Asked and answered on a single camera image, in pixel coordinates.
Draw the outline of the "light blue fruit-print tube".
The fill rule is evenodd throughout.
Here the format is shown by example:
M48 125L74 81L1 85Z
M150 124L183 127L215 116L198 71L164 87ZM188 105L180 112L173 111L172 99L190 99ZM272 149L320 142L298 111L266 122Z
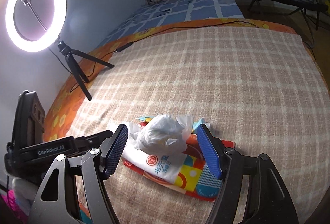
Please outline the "light blue fruit-print tube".
M175 133L182 131L185 134L191 131L193 134L197 134L197 128L202 124L209 130L211 129L211 124L206 122L204 118L199 118L195 121L194 117L189 115L172 116L161 114L157 116L141 116L137 120L145 122L146 125L150 125L156 129Z

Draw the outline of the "blue checked bed sheet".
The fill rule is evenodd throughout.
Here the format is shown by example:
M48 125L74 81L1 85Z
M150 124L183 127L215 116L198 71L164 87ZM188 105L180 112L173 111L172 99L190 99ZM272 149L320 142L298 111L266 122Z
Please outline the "blue checked bed sheet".
M244 16L235 0L166 0L137 9L99 46L157 26L214 18L242 19Z

